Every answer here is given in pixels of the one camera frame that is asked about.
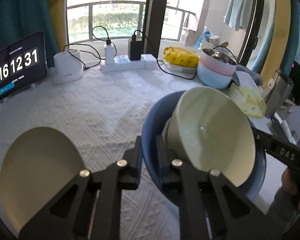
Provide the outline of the right hand with grey glove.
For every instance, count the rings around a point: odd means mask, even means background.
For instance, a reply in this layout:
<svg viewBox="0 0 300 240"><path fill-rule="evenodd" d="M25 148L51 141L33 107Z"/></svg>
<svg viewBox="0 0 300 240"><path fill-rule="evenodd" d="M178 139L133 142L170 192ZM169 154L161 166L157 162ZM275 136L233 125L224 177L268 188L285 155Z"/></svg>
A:
<svg viewBox="0 0 300 240"><path fill-rule="evenodd" d="M291 175L290 169L286 168L281 177L282 185L266 213L281 234L286 233L300 216L298 187Z"/></svg>

